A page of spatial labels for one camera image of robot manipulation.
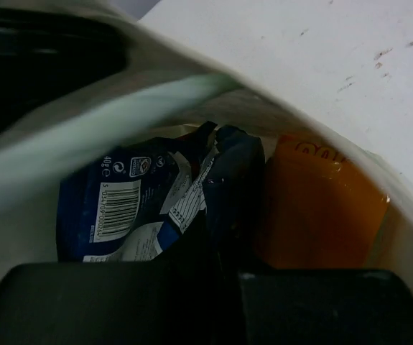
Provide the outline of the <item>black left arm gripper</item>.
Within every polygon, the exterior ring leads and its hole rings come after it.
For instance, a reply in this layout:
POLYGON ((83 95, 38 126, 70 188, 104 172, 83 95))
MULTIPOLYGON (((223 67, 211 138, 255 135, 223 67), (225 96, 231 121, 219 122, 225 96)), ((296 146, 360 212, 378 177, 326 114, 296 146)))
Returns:
POLYGON ((126 65, 124 41, 107 24, 0 7, 0 133, 32 110, 126 65))

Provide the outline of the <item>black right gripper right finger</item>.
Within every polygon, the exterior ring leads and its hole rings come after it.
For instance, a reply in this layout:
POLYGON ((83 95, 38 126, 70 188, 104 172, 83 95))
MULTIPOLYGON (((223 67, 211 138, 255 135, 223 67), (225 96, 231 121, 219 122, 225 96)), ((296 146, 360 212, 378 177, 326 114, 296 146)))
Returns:
POLYGON ((413 296, 387 270, 241 273, 248 344, 413 344, 413 296))

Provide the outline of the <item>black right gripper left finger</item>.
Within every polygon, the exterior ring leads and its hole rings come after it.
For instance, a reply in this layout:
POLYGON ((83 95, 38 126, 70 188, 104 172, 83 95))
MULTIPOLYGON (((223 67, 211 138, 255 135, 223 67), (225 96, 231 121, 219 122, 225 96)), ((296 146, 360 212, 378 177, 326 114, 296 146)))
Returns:
POLYGON ((231 306, 202 265, 23 264, 0 282, 0 344, 237 344, 231 306))

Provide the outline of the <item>large orange snack bag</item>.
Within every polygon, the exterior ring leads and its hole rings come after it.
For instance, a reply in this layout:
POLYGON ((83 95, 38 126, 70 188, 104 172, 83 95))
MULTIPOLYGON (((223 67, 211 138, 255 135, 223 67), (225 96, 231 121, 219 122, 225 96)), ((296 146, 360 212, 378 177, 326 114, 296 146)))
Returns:
POLYGON ((389 197, 341 151, 305 135, 281 136, 265 169, 253 249, 276 269, 365 265, 389 197))

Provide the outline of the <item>dark blue Burts crisps bag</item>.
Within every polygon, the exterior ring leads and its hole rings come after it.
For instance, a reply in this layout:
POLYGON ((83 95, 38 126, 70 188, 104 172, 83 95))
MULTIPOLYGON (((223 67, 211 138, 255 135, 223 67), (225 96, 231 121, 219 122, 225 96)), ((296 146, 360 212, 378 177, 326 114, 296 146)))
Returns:
POLYGON ((162 219, 199 175, 216 125, 153 137, 108 152, 60 184, 56 248, 61 262, 118 259, 128 236, 162 219))

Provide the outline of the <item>green printed paper gift bag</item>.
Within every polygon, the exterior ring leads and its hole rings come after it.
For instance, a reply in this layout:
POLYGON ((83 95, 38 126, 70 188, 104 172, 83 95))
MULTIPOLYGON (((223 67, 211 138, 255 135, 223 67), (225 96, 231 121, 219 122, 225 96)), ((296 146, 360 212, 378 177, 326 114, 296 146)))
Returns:
POLYGON ((56 258, 60 181, 113 145, 212 120, 265 142, 295 131, 333 144, 388 193, 391 209, 366 264, 413 293, 413 193, 378 156, 241 76, 170 42, 99 1, 42 3, 40 14, 109 24, 132 66, 29 112, 0 135, 0 281, 14 266, 56 258))

